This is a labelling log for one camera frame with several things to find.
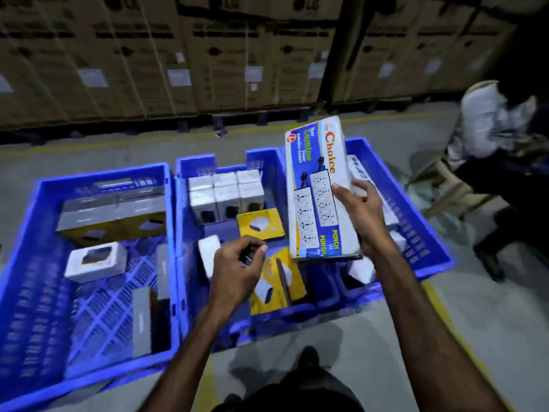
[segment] stack of boxes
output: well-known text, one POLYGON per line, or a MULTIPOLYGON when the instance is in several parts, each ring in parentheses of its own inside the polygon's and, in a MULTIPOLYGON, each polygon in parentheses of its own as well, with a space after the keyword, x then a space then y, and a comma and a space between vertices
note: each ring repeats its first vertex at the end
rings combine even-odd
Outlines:
POLYGON ((215 173, 188 179, 189 202, 198 225, 236 220, 264 207, 258 169, 215 173))

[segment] small white box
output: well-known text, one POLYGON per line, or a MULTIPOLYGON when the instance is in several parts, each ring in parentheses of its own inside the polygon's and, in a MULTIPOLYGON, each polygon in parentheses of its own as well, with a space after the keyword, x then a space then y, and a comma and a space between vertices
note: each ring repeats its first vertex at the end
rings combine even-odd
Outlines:
POLYGON ((240 194, 236 185, 214 188, 217 213, 220 221, 236 219, 240 214, 240 194))
POLYGON ((360 260, 354 260, 349 269, 349 276, 357 279, 363 284, 373 281, 375 275, 374 263, 368 258, 363 257, 360 260))
POLYGON ((189 191, 201 191, 202 189, 211 189, 214 187, 214 181, 211 175, 196 176, 187 179, 189 191))
POLYGON ((261 182, 261 175, 258 169, 239 170, 237 171, 238 183, 253 183, 261 182))
MULTIPOLYGON (((351 176, 353 179, 361 179, 363 181, 371 182, 374 186, 375 183, 373 182, 370 175, 367 173, 366 169, 364 169, 364 166, 360 162, 360 160, 355 155, 347 155, 347 166, 349 168, 349 172, 351 173, 351 176)), ((353 194, 359 196, 359 197, 365 197, 366 191, 363 189, 357 188, 355 186, 351 187, 351 191, 353 194)), ((388 229, 396 228, 400 225, 399 219, 396 217, 395 213, 391 209, 391 207, 388 205, 387 201, 381 195, 378 189, 379 196, 381 197, 381 200, 383 201, 383 218, 385 218, 385 226, 388 229)))
POLYGON ((243 213, 263 209, 265 192, 261 182, 241 183, 238 185, 240 193, 240 208, 243 213))
POLYGON ((211 277, 214 275, 214 256, 219 248, 221 248, 221 243, 219 242, 219 237, 216 235, 211 235, 198 241, 198 251, 200 252, 208 280, 211 280, 211 277))
POLYGON ((94 245, 71 251, 65 277, 83 284, 121 275, 126 271, 128 251, 119 242, 94 245))
POLYGON ((214 188, 236 185, 237 175, 234 172, 214 173, 212 175, 212 180, 214 181, 214 188))
POLYGON ((391 238, 395 241, 396 246, 399 248, 400 252, 403 253, 406 250, 406 238, 398 234, 396 231, 391 231, 389 233, 391 238))
POLYGON ((213 189, 191 191, 189 201, 197 225, 203 226, 219 222, 213 189))
MULTIPOLYGON (((399 248, 400 252, 403 252, 406 249, 406 239, 398 234, 396 231, 389 232, 391 238, 396 243, 396 246, 399 248)), ((357 279, 363 284, 368 284, 374 280, 375 268, 374 263, 368 257, 363 257, 360 260, 355 260, 351 264, 349 269, 349 275, 357 279)))

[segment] white label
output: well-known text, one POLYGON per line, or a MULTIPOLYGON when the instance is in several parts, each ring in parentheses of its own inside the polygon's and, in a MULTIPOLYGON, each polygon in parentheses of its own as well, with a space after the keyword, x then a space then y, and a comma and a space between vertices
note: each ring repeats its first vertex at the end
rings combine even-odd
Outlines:
POLYGON ((89 229, 88 231, 86 231, 86 234, 84 234, 84 237, 103 238, 105 234, 106 231, 102 231, 100 229, 89 229))
POLYGON ((316 249, 319 246, 319 233, 316 228, 311 187, 294 191, 294 206, 298 219, 299 246, 304 249, 316 249))
POLYGON ((379 68, 378 78, 387 78, 388 76, 391 76, 394 70, 394 63, 385 62, 383 65, 381 65, 381 68, 379 68))
POLYGON ((107 88, 109 86, 101 69, 79 69, 78 75, 86 87, 107 88))
POLYGON ((0 92, 13 92, 13 88, 3 75, 0 75, 0 92))
POLYGON ((163 222, 152 222, 150 220, 147 220, 144 223, 142 223, 139 228, 145 231, 152 231, 154 229, 162 227, 163 225, 164 225, 163 222))
POLYGON ((474 60, 473 62, 471 62, 471 64, 469 65, 469 69, 472 70, 472 71, 477 71, 481 68, 484 68, 484 65, 486 64, 486 61, 488 60, 488 57, 485 56, 484 58, 480 58, 480 59, 477 59, 477 60, 474 60))
POLYGON ((425 75, 432 75, 439 70, 440 65, 442 64, 443 64, 443 60, 441 58, 433 59, 431 62, 427 64, 423 73, 425 75))
POLYGON ((337 225, 338 215, 335 212, 335 202, 328 170, 311 173, 309 177, 311 178, 312 192, 315 195, 320 227, 337 225))
POLYGON ((309 66, 309 79, 321 80, 326 69, 326 62, 312 62, 309 66))
POLYGON ((247 66, 244 70, 244 82, 261 82, 263 81, 262 66, 247 66))
POLYGON ((168 69, 168 78, 173 87, 192 86, 189 69, 168 69))

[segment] hand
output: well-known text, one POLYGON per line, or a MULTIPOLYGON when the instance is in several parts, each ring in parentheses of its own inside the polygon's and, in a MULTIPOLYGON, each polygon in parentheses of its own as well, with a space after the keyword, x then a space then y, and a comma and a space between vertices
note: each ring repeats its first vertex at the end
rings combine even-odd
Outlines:
POLYGON ((533 140, 516 146, 515 156, 524 158, 532 154, 549 153, 549 140, 533 140))
POLYGON ((261 276, 267 245, 263 240, 244 235, 225 244, 215 252, 214 274, 210 283, 208 308, 217 317, 227 321, 232 313, 254 290, 261 276), (240 254, 249 248, 249 266, 240 260, 240 254))
POLYGON ((386 246, 392 249, 395 244, 385 227, 383 201, 376 187, 359 179, 354 179, 352 184, 366 191, 367 197, 359 198, 337 183, 332 184, 332 190, 335 197, 345 206, 353 227, 361 237, 362 251, 366 256, 372 257, 375 252, 386 246))

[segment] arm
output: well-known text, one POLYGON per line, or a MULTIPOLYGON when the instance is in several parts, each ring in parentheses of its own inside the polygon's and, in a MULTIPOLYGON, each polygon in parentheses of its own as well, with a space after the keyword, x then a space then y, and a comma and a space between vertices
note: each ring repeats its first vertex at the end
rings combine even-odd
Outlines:
POLYGON ((462 346, 438 316, 427 294, 387 233, 382 202, 365 181, 353 184, 367 192, 363 202, 348 189, 333 186, 362 238, 362 249, 375 273, 395 324, 406 372, 422 412, 507 411, 462 346))
POLYGON ((168 368, 140 408, 140 412, 190 411, 198 383, 217 333, 254 289, 261 275, 267 245, 245 235, 217 250, 208 305, 200 312, 168 368), (238 260, 246 248, 254 252, 250 266, 238 260))

